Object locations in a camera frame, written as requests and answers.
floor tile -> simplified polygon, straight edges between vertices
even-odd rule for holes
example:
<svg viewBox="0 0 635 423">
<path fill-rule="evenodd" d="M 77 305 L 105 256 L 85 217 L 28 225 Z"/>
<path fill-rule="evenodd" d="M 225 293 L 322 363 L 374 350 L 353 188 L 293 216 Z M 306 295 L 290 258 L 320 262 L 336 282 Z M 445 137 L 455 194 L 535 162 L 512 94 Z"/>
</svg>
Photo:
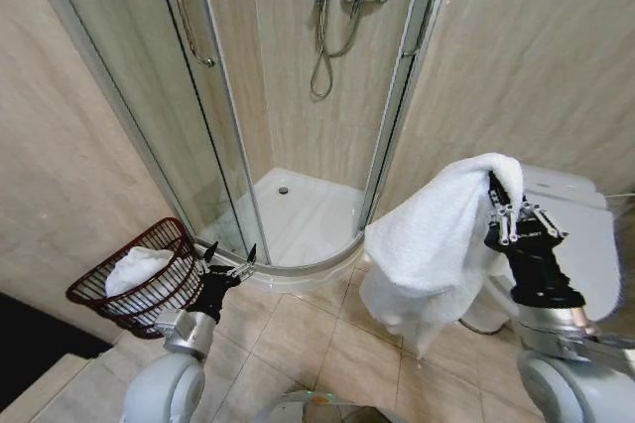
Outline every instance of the floor tile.
<svg viewBox="0 0 635 423">
<path fill-rule="evenodd" d="M 111 423 L 119 421 L 127 382 L 92 361 L 33 421 Z"/>
<path fill-rule="evenodd" d="M 328 391 L 358 404 L 392 409 L 397 392 L 399 350 L 338 320 L 317 391 Z"/>
<path fill-rule="evenodd" d="M 336 317 L 292 295 L 283 296 L 253 352 L 313 389 Z"/>
<path fill-rule="evenodd" d="M 478 385 L 479 359 L 477 348 L 473 345 L 473 332 L 459 323 L 448 324 L 433 341 L 423 357 L 423 361 L 432 363 L 469 383 Z M 414 354 L 404 342 L 404 352 Z"/>
<path fill-rule="evenodd" d="M 344 298 L 344 304 L 342 305 L 339 318 L 344 321 L 353 324 L 366 332 L 371 333 L 373 336 L 379 337 L 384 341 L 392 344 L 393 346 L 400 347 L 402 343 L 401 336 L 395 336 L 388 332 L 384 326 L 375 321 L 370 314 L 364 303 L 359 297 L 359 286 L 352 283 L 348 286 L 346 291 L 346 297 Z"/>
<path fill-rule="evenodd" d="M 331 284 L 320 287 L 314 291 L 296 292 L 294 295 L 337 317 L 344 303 L 344 296 L 346 295 L 346 289 L 348 288 L 348 282 L 350 281 L 352 273 L 353 267 L 351 266 L 342 277 L 336 279 Z"/>
<path fill-rule="evenodd" d="M 401 360 L 396 410 L 411 422 L 482 422 L 478 387 L 409 354 Z"/>
<path fill-rule="evenodd" d="M 163 340 L 144 341 L 131 335 L 121 338 L 117 345 L 97 360 L 126 384 L 155 358 L 168 354 Z M 210 421 L 220 407 L 229 387 L 238 375 L 249 353 L 221 333 L 215 333 L 203 371 L 205 388 L 191 423 Z"/>
<path fill-rule="evenodd" d="M 261 291 L 248 284 L 230 289 L 223 299 L 216 331 L 251 351 L 280 298 L 281 294 Z"/>
<path fill-rule="evenodd" d="M 302 386 L 251 354 L 222 402 L 213 423 L 252 422 L 258 412 L 284 393 Z"/>
<path fill-rule="evenodd" d="M 485 423 L 540 423 L 541 416 L 505 401 L 493 393 L 483 391 Z"/>
<path fill-rule="evenodd" d="M 473 334 L 472 342 L 478 352 L 476 367 L 479 386 L 513 404 L 540 414 L 518 374 L 516 357 L 521 349 L 514 332 L 505 328 L 493 336 Z"/>
<path fill-rule="evenodd" d="M 370 260 L 370 257 L 368 257 L 365 252 L 362 252 L 359 258 L 355 261 L 355 267 L 357 269 L 361 269 L 362 271 L 370 271 L 372 265 L 373 261 Z"/>
<path fill-rule="evenodd" d="M 248 356 L 247 351 L 227 337 L 214 335 L 214 342 L 205 362 L 205 388 L 190 423 L 211 421 Z"/>
<path fill-rule="evenodd" d="M 364 277 L 366 277 L 366 272 L 368 272 L 368 271 L 365 271 L 365 270 L 363 270 L 363 269 L 357 269 L 357 268 L 356 268 L 356 269 L 353 271 L 353 275 L 352 275 L 352 277 L 350 278 L 350 283 L 351 283 L 353 286 L 357 286 L 357 287 L 359 287 L 359 286 L 361 285 L 361 281 L 363 281 L 363 280 L 364 280 Z"/>
</svg>

red wicker basket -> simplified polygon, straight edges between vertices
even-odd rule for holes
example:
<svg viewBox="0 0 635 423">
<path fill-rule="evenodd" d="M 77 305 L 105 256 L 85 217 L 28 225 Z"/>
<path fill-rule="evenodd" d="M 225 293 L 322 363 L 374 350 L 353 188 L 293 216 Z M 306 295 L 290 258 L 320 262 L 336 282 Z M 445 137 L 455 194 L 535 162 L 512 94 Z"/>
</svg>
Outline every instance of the red wicker basket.
<svg viewBox="0 0 635 423">
<path fill-rule="evenodd" d="M 143 284 L 107 297 L 106 278 L 117 261 L 134 246 L 169 249 L 174 255 L 163 269 Z M 73 282 L 66 290 L 66 296 L 141 339 L 155 339 L 161 336 L 153 329 L 157 316 L 165 309 L 187 307 L 200 292 L 195 262 L 194 247 L 184 226 L 177 219 L 166 217 Z"/>
</svg>

white towel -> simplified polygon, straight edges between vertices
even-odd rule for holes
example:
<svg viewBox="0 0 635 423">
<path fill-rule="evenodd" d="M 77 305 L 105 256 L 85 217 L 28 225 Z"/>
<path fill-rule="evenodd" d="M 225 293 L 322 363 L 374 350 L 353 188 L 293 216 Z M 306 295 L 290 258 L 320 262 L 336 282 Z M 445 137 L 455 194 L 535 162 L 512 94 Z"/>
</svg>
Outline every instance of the white towel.
<svg viewBox="0 0 635 423">
<path fill-rule="evenodd" d="M 467 310 L 493 261 L 494 251 L 482 243 L 491 210 L 490 171 L 517 212 L 520 164 L 489 153 L 448 165 L 366 227 L 364 247 L 375 266 L 362 282 L 361 299 L 375 320 L 415 345 L 419 357 L 443 325 Z"/>
<path fill-rule="evenodd" d="M 146 282 L 163 269 L 173 256 L 167 249 L 156 250 L 135 246 L 122 259 L 106 278 L 106 296 L 123 294 L 133 287 Z"/>
</svg>

chrome handle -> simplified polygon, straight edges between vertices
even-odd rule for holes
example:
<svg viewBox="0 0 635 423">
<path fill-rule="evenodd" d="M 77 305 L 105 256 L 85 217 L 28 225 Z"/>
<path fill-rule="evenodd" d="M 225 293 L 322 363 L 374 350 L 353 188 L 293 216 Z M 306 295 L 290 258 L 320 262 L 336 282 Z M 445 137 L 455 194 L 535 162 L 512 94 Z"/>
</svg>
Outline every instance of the chrome handle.
<svg viewBox="0 0 635 423">
<path fill-rule="evenodd" d="M 421 48 L 421 44 L 424 41 L 424 36 L 426 35 L 426 28 L 428 27 L 428 20 L 430 19 L 430 13 L 433 10 L 433 3 L 435 0 L 428 0 L 428 4 L 426 5 L 426 11 L 424 12 L 424 21 L 419 29 L 419 36 L 417 36 L 417 43 L 415 44 L 415 48 L 411 51 L 404 51 L 401 53 L 402 58 L 411 58 L 414 56 L 419 49 Z"/>
<path fill-rule="evenodd" d="M 216 64 L 216 60 L 214 58 L 202 58 L 196 50 L 196 41 L 194 40 L 194 34 L 191 30 L 190 16 L 188 16 L 188 9 L 186 8 L 185 1 L 175 1 L 177 1 L 177 8 L 179 8 L 179 15 L 181 16 L 181 21 L 183 22 L 183 29 L 186 31 L 186 38 L 188 39 L 191 54 L 200 64 L 203 64 L 208 68 L 212 68 Z"/>
</svg>

shower hose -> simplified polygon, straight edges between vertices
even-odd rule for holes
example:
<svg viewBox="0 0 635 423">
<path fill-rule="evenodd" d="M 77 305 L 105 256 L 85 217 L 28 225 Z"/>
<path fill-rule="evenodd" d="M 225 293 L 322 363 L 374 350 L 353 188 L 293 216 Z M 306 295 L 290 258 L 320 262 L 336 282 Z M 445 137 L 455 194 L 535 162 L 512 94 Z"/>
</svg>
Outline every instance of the shower hose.
<svg viewBox="0 0 635 423">
<path fill-rule="evenodd" d="M 330 64 L 330 60 L 332 58 L 339 58 L 346 54 L 346 52 L 350 49 L 350 46 L 353 43 L 353 39 L 357 33 L 357 27 L 359 26 L 359 20 L 361 18 L 361 6 L 363 0 L 353 0 L 352 9 L 351 9 L 351 22 L 352 26 L 350 29 L 350 33 L 348 34 L 348 38 L 344 42 L 344 45 L 339 51 L 334 53 L 330 53 L 328 51 L 328 47 L 326 46 L 326 32 L 328 26 L 328 4 L 329 0 L 318 0 L 319 7 L 319 16 L 317 20 L 317 60 L 316 65 L 314 66 L 314 71 L 311 74 L 311 93 L 319 98 L 323 99 L 327 97 L 331 90 L 333 89 L 333 69 Z M 318 70 L 319 64 L 324 62 L 324 67 L 326 68 L 326 89 L 324 91 L 319 91 L 316 87 L 316 80 L 318 79 Z"/>
</svg>

